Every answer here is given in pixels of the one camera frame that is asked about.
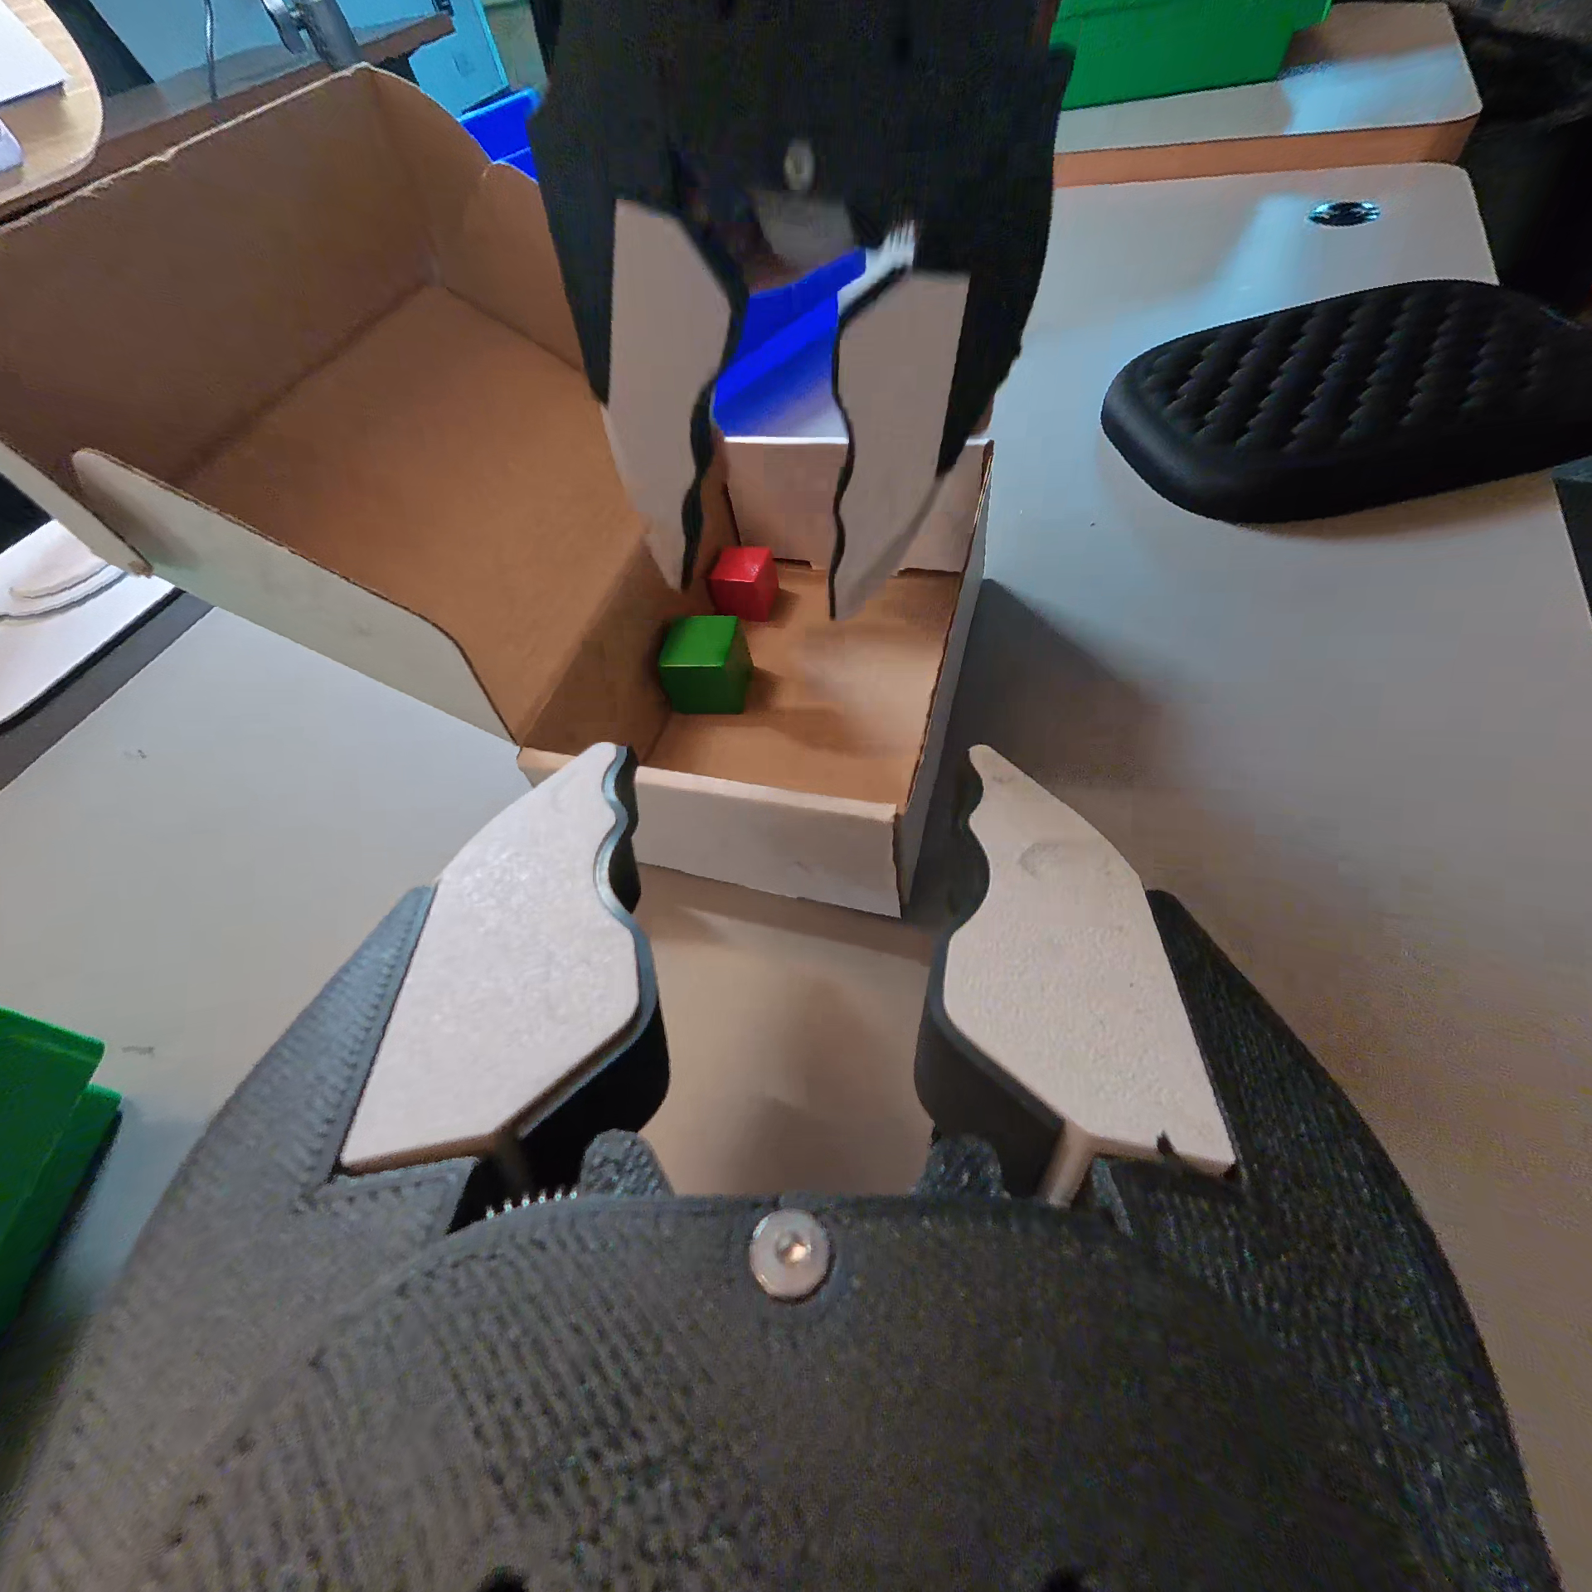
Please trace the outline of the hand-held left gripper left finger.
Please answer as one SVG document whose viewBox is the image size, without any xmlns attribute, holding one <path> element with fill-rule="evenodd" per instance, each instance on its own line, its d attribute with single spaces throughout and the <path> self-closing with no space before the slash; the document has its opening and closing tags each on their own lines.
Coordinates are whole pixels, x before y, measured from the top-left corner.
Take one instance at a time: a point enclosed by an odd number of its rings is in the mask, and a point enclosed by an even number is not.
<svg viewBox="0 0 1592 1592">
<path fill-rule="evenodd" d="M 591 745 L 489 820 L 438 876 L 374 1045 L 341 1164 L 494 1159 L 562 1185 L 671 1082 L 654 955 L 636 924 L 636 757 Z"/>
</svg>

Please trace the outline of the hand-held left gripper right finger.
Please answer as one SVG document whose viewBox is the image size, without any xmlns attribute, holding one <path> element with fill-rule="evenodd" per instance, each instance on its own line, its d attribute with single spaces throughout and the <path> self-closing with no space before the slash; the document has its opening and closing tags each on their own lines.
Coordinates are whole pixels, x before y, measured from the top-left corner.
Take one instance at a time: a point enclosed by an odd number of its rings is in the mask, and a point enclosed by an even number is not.
<svg viewBox="0 0 1592 1592">
<path fill-rule="evenodd" d="M 1227 1181 L 1234 1130 L 1140 874 L 989 745 L 967 748 L 915 1089 L 1007 1194 L 1075 1204 L 1097 1161 Z"/>
</svg>

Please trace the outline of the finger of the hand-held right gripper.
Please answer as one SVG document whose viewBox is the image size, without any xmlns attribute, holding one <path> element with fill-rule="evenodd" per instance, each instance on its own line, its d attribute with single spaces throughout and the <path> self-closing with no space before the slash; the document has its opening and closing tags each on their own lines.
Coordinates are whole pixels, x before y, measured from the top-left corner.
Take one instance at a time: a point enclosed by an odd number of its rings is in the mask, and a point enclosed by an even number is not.
<svg viewBox="0 0 1592 1592">
<path fill-rule="evenodd" d="M 622 197 L 611 298 L 604 420 L 612 459 L 656 567 L 686 589 L 712 457 L 707 397 L 727 356 L 732 297 L 678 216 Z"/>
<path fill-rule="evenodd" d="M 966 300 L 966 275 L 893 268 L 842 311 L 830 387 L 847 453 L 827 568 L 838 622 L 899 571 L 967 567 L 967 485 L 961 463 L 941 466 Z"/>
</svg>

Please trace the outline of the red cube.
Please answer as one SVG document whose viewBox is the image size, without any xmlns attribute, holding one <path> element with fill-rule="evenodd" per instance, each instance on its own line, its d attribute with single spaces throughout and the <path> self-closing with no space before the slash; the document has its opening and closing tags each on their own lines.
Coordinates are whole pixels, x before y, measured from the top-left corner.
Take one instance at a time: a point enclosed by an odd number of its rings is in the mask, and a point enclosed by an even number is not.
<svg viewBox="0 0 1592 1592">
<path fill-rule="evenodd" d="M 707 586 L 715 612 L 765 624 L 781 603 L 781 564 L 769 547 L 729 544 L 720 548 Z"/>
</svg>

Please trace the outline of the white cardboard box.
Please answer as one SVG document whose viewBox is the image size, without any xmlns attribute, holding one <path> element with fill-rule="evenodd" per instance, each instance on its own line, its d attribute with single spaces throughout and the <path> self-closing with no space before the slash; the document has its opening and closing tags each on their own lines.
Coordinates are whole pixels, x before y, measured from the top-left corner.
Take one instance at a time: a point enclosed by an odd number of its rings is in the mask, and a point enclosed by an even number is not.
<svg viewBox="0 0 1592 1592">
<path fill-rule="evenodd" d="M 421 89 L 335 74 L 5 227 L 5 475 L 151 573 L 487 729 L 529 781 L 630 745 L 643 862 L 901 917 L 984 568 L 827 615 L 846 445 L 721 441 L 707 547 L 782 595 L 740 714 L 678 714 L 666 588 L 589 390 L 536 183 Z"/>
</svg>

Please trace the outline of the green plastic bin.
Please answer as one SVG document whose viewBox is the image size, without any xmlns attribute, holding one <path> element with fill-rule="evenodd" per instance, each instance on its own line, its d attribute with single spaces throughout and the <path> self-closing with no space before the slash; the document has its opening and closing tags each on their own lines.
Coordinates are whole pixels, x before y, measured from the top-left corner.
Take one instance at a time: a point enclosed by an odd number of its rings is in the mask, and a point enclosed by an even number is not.
<svg viewBox="0 0 1592 1592">
<path fill-rule="evenodd" d="M 1066 108 L 1270 82 L 1334 1 L 1060 1 L 1050 46 L 1072 57 Z"/>
<path fill-rule="evenodd" d="M 2 1011 L 2 1330 L 89 1183 L 122 1110 L 96 1085 L 105 1042 Z"/>
</svg>

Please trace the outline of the blue plastic bin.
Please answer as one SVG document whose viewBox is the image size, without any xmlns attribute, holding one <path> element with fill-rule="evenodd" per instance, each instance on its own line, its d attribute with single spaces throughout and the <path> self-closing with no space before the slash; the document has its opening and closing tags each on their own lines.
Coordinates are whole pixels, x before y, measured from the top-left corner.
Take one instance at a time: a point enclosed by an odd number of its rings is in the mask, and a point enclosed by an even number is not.
<svg viewBox="0 0 1592 1592">
<path fill-rule="evenodd" d="M 459 122 L 492 164 L 539 181 L 527 132 L 539 104 L 536 89 L 514 89 L 465 110 Z M 826 378 L 842 298 L 863 275 L 864 250 L 852 250 L 785 287 L 751 297 L 744 338 L 712 397 L 715 419 L 727 436 L 797 436 L 810 405 L 820 411 L 830 405 Z"/>
</svg>

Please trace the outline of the green cube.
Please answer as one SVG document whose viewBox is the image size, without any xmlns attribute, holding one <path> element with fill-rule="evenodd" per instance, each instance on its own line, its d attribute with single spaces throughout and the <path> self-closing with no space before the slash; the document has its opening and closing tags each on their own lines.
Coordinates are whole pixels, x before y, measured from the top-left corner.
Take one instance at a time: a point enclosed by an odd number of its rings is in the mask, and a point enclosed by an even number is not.
<svg viewBox="0 0 1592 1592">
<path fill-rule="evenodd" d="M 740 714 L 754 680 L 747 631 L 735 615 L 689 615 L 666 630 L 656 662 L 678 714 Z"/>
</svg>

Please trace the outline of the black textured pad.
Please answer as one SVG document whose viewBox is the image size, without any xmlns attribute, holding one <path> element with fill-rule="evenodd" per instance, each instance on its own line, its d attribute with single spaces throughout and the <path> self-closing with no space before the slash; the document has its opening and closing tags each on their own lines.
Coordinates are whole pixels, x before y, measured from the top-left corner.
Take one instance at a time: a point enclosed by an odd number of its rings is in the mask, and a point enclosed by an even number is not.
<svg viewBox="0 0 1592 1592">
<path fill-rule="evenodd" d="M 1186 512 L 1340 518 L 1585 459 L 1590 329 L 1489 282 L 1368 287 L 1144 350 L 1100 424 Z"/>
</svg>

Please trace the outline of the white document stand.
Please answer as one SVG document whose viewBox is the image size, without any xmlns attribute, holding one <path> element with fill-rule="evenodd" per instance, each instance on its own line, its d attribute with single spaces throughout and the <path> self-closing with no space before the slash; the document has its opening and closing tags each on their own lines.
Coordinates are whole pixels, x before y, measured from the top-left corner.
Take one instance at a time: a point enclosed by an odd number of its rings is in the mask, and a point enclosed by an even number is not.
<svg viewBox="0 0 1592 1592">
<path fill-rule="evenodd" d="M 2 550 L 2 728 L 24 719 L 178 589 L 110 564 L 58 520 Z"/>
</svg>

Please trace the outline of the printed instruction sheet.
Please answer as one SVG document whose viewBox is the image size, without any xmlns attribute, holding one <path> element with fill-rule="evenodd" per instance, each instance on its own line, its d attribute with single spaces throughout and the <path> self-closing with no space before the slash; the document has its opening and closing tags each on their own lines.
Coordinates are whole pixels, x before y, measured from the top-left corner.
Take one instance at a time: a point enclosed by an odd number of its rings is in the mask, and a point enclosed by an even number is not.
<svg viewBox="0 0 1592 1592">
<path fill-rule="evenodd" d="M 35 165 L 58 158 L 73 140 L 70 76 L 29 24 L 2 5 L 2 187 L 17 187 Z"/>
</svg>

